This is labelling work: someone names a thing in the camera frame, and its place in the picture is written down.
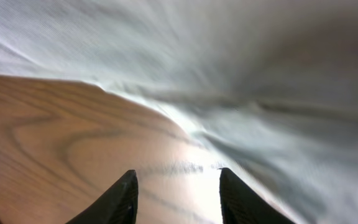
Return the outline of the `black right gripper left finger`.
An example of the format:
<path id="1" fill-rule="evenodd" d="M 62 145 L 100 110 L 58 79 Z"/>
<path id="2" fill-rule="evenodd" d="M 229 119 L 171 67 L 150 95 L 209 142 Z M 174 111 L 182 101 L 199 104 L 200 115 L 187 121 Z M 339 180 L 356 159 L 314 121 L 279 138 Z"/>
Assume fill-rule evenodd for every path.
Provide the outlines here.
<path id="1" fill-rule="evenodd" d="M 128 170 L 94 203 L 67 224 L 135 224 L 139 185 L 135 170 Z"/>

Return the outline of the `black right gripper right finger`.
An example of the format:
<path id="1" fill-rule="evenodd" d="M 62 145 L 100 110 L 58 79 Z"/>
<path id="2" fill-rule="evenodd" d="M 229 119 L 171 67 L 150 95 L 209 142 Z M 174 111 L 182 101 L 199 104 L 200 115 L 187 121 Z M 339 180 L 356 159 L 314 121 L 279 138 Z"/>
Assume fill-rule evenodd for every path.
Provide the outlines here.
<path id="1" fill-rule="evenodd" d="M 293 224 L 226 167 L 221 169 L 219 196 L 224 224 Z"/>

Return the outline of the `light grey t-shirt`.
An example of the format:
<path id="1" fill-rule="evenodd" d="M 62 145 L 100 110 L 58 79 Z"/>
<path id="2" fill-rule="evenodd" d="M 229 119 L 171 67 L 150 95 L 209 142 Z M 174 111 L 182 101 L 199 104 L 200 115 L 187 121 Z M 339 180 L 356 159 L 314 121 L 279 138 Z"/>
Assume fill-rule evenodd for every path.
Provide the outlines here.
<path id="1" fill-rule="evenodd" d="M 358 223 L 358 1 L 0 0 L 0 75 L 174 121 L 304 223 Z"/>

